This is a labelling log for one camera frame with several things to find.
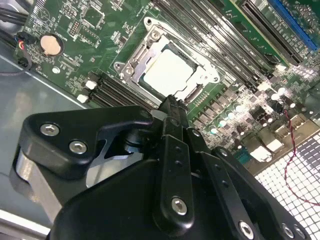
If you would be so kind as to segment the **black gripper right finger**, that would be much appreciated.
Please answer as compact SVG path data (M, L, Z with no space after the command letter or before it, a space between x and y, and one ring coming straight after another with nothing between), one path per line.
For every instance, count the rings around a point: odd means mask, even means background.
M178 110L189 146L194 184L193 226L184 240L308 240L309 233L223 147L210 150L189 126L187 107Z

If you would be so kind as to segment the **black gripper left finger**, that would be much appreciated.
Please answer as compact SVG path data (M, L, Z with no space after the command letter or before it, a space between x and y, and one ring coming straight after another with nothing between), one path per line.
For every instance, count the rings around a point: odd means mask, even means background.
M152 218L165 234L194 223L189 147L178 101L33 114L20 132L10 178L54 224L65 204L134 164L155 161Z

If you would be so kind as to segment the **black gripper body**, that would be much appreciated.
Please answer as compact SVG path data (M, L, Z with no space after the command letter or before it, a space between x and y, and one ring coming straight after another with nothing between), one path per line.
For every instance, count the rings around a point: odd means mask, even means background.
M135 163L70 199L56 216L51 240L169 240L152 212L154 160ZM225 240L222 211L202 179L193 176L195 221L181 240Z

